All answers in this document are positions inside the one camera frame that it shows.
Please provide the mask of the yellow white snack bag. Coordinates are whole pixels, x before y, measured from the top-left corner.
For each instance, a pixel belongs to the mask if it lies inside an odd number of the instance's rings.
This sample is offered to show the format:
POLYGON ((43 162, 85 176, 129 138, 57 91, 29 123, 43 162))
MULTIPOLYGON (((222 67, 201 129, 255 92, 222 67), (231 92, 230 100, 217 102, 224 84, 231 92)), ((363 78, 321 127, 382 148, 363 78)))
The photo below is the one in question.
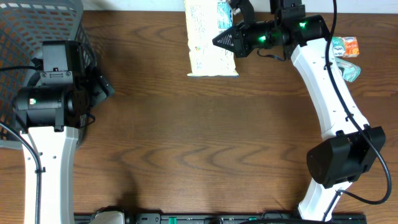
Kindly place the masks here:
POLYGON ((233 25, 224 0, 184 0, 191 72, 189 77, 237 77, 234 53, 213 45, 233 25))

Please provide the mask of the teal Kleenex tissue pack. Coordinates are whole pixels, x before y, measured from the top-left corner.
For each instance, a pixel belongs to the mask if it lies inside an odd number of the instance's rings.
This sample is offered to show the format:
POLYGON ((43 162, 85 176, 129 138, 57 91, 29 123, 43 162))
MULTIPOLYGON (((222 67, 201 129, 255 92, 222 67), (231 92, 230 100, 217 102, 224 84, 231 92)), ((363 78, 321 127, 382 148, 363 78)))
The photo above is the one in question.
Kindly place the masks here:
POLYGON ((331 44, 333 45, 333 53, 335 57, 344 56, 346 48, 342 37, 333 37, 331 44))

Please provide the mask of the clear orange snack packet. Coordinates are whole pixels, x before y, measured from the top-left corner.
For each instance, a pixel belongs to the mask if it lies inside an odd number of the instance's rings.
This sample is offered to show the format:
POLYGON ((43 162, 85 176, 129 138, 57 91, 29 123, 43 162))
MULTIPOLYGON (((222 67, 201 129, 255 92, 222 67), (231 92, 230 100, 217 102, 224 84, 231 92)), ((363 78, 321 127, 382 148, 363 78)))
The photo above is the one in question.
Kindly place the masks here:
POLYGON ((343 37, 345 52, 343 57, 357 57, 359 55, 359 45, 356 37, 343 37))

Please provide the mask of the green white snack packet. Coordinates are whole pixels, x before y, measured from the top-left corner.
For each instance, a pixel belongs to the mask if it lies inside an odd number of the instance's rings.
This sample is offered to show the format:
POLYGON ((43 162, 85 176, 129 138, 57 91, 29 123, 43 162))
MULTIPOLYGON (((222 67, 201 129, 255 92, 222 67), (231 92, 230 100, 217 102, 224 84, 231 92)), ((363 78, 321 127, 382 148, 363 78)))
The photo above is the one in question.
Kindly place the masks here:
POLYGON ((354 82, 360 76, 361 69, 359 66, 338 57, 335 60, 345 81, 354 82))

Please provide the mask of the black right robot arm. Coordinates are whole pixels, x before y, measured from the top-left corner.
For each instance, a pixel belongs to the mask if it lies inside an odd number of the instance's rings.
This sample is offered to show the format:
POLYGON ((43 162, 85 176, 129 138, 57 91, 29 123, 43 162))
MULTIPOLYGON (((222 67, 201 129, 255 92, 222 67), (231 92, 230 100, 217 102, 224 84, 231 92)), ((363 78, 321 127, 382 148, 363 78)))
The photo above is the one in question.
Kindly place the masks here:
POLYGON ((292 223, 331 223, 341 196, 383 160, 386 135, 381 127, 371 127, 356 106, 331 46, 335 28, 321 15, 307 15, 301 1, 271 1, 273 20, 257 21, 249 0, 228 4, 243 19, 213 44, 238 58, 281 46, 282 60, 292 61, 307 87, 323 141, 307 153, 312 179, 292 223))

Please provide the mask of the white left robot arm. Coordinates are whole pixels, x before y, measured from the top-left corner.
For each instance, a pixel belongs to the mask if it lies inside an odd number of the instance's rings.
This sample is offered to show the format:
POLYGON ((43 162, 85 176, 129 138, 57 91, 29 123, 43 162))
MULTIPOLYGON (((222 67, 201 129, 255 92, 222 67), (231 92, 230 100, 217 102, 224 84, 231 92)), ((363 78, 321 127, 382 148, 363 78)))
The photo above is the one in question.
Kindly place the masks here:
POLYGON ((25 159, 24 223, 74 223, 75 151, 94 116, 91 109, 114 88, 91 52, 74 40, 45 41, 35 85, 16 96, 25 159))

